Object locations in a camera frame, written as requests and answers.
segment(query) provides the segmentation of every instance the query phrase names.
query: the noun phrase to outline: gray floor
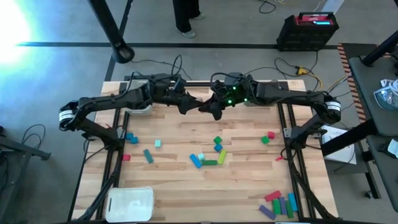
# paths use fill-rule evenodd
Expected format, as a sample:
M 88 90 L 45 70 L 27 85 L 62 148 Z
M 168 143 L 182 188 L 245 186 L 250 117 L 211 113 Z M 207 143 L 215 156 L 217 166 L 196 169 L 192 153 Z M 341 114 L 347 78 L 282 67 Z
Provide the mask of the gray floor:
M 193 42 L 274 44 L 283 20 L 301 11 L 312 11 L 317 0 L 285 0 L 272 14 L 258 13 L 261 3 L 252 0 L 201 0 L 206 13 L 202 21 L 192 22 L 198 36 L 189 40 L 174 28 L 171 0 L 135 0 L 127 22 L 126 42 Z M 125 0 L 107 0 L 117 24 L 120 24 Z M 25 17 L 30 35 L 21 41 L 38 42 L 106 42 L 95 16 L 86 1 L 50 0 L 16 1 Z M 338 42 L 379 44 L 397 28 L 397 6 L 393 0 L 346 0 L 337 13 L 340 30 L 329 44 Z M 55 223 L 67 219 L 83 159 L 81 133 L 58 130 L 58 110 L 71 100 L 100 93 L 111 55 L 110 48 L 24 47 L 19 57 L 0 62 L 0 124 L 7 135 L 21 140 L 31 124 L 47 127 L 42 149 L 52 153 L 49 161 L 33 158 L 27 178 L 19 192 L 11 220 L 29 223 Z M 194 80 L 208 80 L 214 72 L 247 72 L 256 67 L 273 66 L 274 58 L 282 57 L 296 65 L 310 67 L 313 52 L 278 52 L 253 49 L 135 49 L 136 58 L 172 62 L 181 54 L 183 68 Z M 117 64 L 112 80 L 122 80 L 133 70 L 143 74 L 169 72 L 170 67 L 150 62 Z M 319 52 L 314 72 L 328 88 L 343 76 L 336 50 Z M 257 79 L 283 79 L 273 70 L 253 72 Z M 308 89 L 315 86 L 304 78 Z M 346 83 L 333 93 L 346 93 Z M 352 102 L 350 95 L 339 98 L 343 106 Z M 358 124 L 353 107 L 344 110 L 343 123 Z M 394 223 L 393 211 L 377 169 L 376 179 L 383 198 L 368 200 L 363 192 L 369 187 L 364 175 L 332 175 L 330 181 L 339 214 L 347 220 Z

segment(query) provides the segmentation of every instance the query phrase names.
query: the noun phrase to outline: red block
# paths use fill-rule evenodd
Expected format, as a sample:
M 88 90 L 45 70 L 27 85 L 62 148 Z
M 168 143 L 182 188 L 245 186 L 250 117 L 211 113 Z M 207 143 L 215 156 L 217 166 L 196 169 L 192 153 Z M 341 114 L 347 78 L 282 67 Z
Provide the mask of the red block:
M 268 132 L 268 138 L 269 138 L 269 139 L 274 139 L 274 138 L 275 138 L 275 133 L 272 132 L 272 131 L 269 131 L 269 132 Z
M 274 199 L 279 198 L 280 196 L 282 196 L 282 194 L 280 193 L 280 191 L 277 190 L 274 193 L 265 196 L 265 199 L 266 199 L 266 202 L 270 202 Z
M 130 161 L 131 156 L 128 154 L 123 154 L 122 161 Z

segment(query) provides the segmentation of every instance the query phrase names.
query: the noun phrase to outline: black pants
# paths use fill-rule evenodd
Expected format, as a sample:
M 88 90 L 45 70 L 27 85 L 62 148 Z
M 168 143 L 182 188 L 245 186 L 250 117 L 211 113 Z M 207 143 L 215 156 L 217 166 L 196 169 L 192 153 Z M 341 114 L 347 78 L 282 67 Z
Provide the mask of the black pants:
M 200 15 L 199 0 L 173 0 L 175 24 L 181 32 L 192 30 L 189 19 Z

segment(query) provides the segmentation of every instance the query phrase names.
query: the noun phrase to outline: toy block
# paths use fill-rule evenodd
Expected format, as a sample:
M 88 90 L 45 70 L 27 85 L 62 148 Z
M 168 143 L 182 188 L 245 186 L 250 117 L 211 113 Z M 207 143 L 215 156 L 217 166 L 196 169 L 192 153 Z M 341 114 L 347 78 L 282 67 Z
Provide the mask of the toy block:
M 217 144 L 217 145 L 214 147 L 214 150 L 215 150 L 216 152 L 220 152 L 222 149 L 223 149 L 223 146 L 220 145 L 220 144 Z
M 266 202 L 270 202 L 276 198 L 279 198 L 280 196 L 282 196 L 282 194 L 280 193 L 280 191 L 277 190 L 269 195 L 266 195 L 265 199 L 266 199 Z
M 162 146 L 162 141 L 159 140 L 159 139 L 156 139 L 155 140 L 155 147 L 160 147 L 160 146 Z
M 132 137 L 134 137 L 133 133 L 126 134 L 126 140 L 130 140 Z
M 214 142 L 215 142 L 216 144 L 219 144 L 222 140 L 223 140 L 223 139 L 221 139 L 219 136 L 217 136 L 217 137 L 214 138 Z
M 268 208 L 266 208 L 265 206 L 260 205 L 259 210 L 260 210 L 263 214 L 265 214 L 266 216 L 268 216 L 268 218 L 270 218 L 270 219 L 272 219 L 272 220 L 275 220 L 276 215 L 273 214 L 273 212 L 270 211 L 270 210 L 269 210 Z
M 263 144 L 267 144 L 267 143 L 269 143 L 269 138 L 267 136 L 264 136 L 261 138 L 261 141 Z
M 287 217 L 294 218 L 292 204 L 290 203 L 290 201 L 286 201 L 286 210 L 287 210 Z
M 198 159 L 194 154 L 191 154 L 191 156 L 189 156 L 189 158 L 191 158 L 193 164 L 194 164 L 198 169 L 201 168 L 201 163 L 200 163 L 199 159 Z
M 207 161 L 204 160 L 201 162 L 202 165 L 204 166 L 217 166 L 217 161 Z
M 138 143 L 138 137 L 132 137 L 132 138 L 130 139 L 130 143 L 131 143 L 131 144 L 137 144 L 137 143 Z
M 149 152 L 148 149 L 145 149 L 145 150 L 144 150 L 144 156 L 145 156 L 145 158 L 147 159 L 148 163 L 151 164 L 151 163 L 154 162 L 154 159 L 152 158 L 152 156 L 151 156 L 151 154 L 150 154 L 150 152 Z
M 268 132 L 268 138 L 269 139 L 274 139 L 275 138 L 275 132 L 269 131 Z
M 287 215 L 285 197 L 279 197 L 282 215 Z
M 272 200 L 272 206 L 274 207 L 274 214 L 275 215 L 281 215 L 282 213 L 280 212 L 280 203 L 279 199 L 273 199 Z
M 130 161 L 131 155 L 129 154 L 123 154 L 122 156 L 122 161 Z
M 205 160 L 205 155 L 204 155 L 203 153 L 199 154 L 199 155 L 198 155 L 198 159 L 199 159 L 200 161 Z
M 287 197 L 289 198 L 290 204 L 292 205 L 292 210 L 293 212 L 297 212 L 297 203 L 296 203 L 296 198 L 294 197 L 293 193 L 287 194 Z
M 226 150 L 225 149 L 221 150 L 220 155 L 218 156 L 218 161 L 217 161 L 217 163 L 219 165 L 223 165 L 224 164 L 225 155 L 226 155 Z

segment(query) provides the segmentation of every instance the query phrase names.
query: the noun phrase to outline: wooden table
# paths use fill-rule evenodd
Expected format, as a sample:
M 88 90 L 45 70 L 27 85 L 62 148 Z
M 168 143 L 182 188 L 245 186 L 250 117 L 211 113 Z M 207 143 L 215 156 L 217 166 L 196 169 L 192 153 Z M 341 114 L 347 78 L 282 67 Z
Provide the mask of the wooden table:
M 118 94 L 119 85 L 120 82 L 105 82 L 101 94 Z M 289 80 L 289 89 L 305 90 L 304 82 Z M 204 100 L 211 95 L 208 87 L 187 87 L 187 90 Z M 297 125 L 312 117 L 309 107 L 294 106 L 294 112 Z M 114 110 L 102 111 L 96 114 L 95 122 L 111 125 L 113 118 Z M 227 108 L 222 119 L 214 121 L 211 114 L 197 110 L 184 116 L 174 106 L 154 105 L 150 116 L 131 116 L 128 131 L 139 138 L 139 144 L 125 145 L 124 153 L 130 154 L 131 160 L 122 164 L 119 187 L 154 189 L 153 222 L 268 222 L 271 220 L 258 210 L 260 205 L 272 210 L 272 204 L 264 196 L 275 190 L 285 197 L 292 192 L 287 162 L 275 161 L 284 148 L 276 106 L 241 104 Z M 264 145 L 260 138 L 268 131 L 275 132 L 276 137 Z M 197 169 L 189 155 L 204 153 L 207 159 L 217 159 L 218 153 L 213 149 L 216 136 L 222 137 L 227 150 L 224 165 Z M 154 147 L 155 139 L 162 140 L 160 149 Z M 314 139 L 308 140 L 308 144 L 319 146 Z M 101 141 L 90 143 L 87 156 L 101 147 Z M 144 149 L 150 150 L 153 164 L 146 162 Z M 337 216 L 322 152 L 306 148 L 303 155 L 313 192 Z M 106 152 L 102 152 L 84 165 L 73 218 L 82 215 L 100 191 L 105 160 Z M 303 193 L 301 197 L 308 216 Z M 289 219 L 278 215 L 277 220 Z

